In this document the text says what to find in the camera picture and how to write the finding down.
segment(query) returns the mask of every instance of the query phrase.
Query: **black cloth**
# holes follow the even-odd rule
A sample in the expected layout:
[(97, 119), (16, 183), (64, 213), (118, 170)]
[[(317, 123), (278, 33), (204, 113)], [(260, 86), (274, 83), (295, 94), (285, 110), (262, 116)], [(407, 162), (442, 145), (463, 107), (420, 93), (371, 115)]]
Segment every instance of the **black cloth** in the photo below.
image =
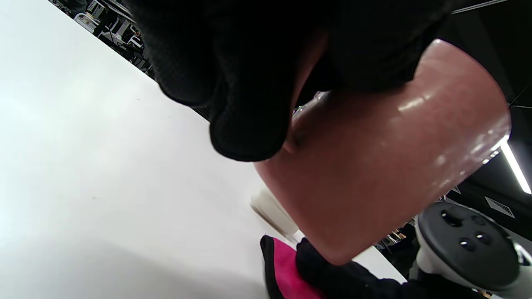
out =
[(297, 60), (316, 29), (329, 48), (299, 104), (317, 90), (394, 88), (413, 78), (452, 0), (126, 0), (162, 90), (208, 106), (214, 148), (240, 161), (285, 141)]
[(296, 267), (301, 277), (327, 299), (483, 299), (473, 290), (438, 275), (399, 284), (378, 279), (356, 262), (336, 266), (327, 262), (305, 238), (297, 245)]

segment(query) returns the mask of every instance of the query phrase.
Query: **ceiling light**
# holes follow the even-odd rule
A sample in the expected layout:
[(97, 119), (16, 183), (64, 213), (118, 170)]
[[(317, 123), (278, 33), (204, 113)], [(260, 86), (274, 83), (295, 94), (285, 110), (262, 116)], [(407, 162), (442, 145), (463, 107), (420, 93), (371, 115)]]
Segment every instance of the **ceiling light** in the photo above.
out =
[(508, 164), (513, 171), (513, 175), (516, 177), (519, 185), (521, 185), (521, 189), (523, 189), (525, 193), (532, 194), (532, 190), (530, 190), (530, 187), (528, 186), (525, 175), (523, 175), (521, 168), (519, 168), (516, 157), (513, 155), (512, 149), (510, 149), (510, 146), (508, 145), (508, 141), (505, 140), (501, 143), (501, 149), (506, 157), (506, 161), (508, 161)]

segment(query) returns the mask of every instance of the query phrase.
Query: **chair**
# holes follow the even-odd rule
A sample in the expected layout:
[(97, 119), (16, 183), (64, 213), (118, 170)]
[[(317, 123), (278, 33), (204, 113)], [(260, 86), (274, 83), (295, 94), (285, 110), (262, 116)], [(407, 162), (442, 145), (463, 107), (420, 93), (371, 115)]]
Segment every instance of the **chair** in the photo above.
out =
[(99, 21), (95, 20), (92, 15), (86, 13), (78, 13), (74, 20), (76, 23), (80, 24), (83, 28), (87, 29), (90, 33), (94, 32), (96, 26), (98, 26)]

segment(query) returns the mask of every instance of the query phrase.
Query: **mug handle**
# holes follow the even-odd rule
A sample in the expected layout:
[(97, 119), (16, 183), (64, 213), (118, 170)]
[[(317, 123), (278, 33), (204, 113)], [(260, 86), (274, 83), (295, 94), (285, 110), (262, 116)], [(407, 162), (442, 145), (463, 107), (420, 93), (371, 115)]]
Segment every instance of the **mug handle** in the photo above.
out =
[(295, 153), (297, 151), (297, 143), (292, 131), (292, 112), (295, 108), (297, 98), (305, 85), (310, 73), (314, 69), (314, 66), (318, 63), (329, 46), (329, 32), (319, 29), (314, 35), (307, 41), (305, 50), (301, 54), (301, 57), (297, 63), (297, 73), (295, 79), (294, 93), (292, 95), (292, 101), (290, 103), (290, 124), (288, 126), (288, 133), (286, 140), (282, 147), (289, 153)]

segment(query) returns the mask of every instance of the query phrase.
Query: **pink mug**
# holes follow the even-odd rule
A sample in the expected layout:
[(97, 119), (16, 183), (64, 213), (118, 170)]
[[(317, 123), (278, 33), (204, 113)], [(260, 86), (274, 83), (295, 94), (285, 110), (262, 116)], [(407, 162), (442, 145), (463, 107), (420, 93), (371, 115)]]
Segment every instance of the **pink mug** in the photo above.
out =
[[(302, 62), (297, 94), (326, 43)], [(495, 80), (435, 40), (401, 88), (311, 101), (286, 146), (255, 167), (316, 249), (343, 264), (480, 168), (509, 130)]]

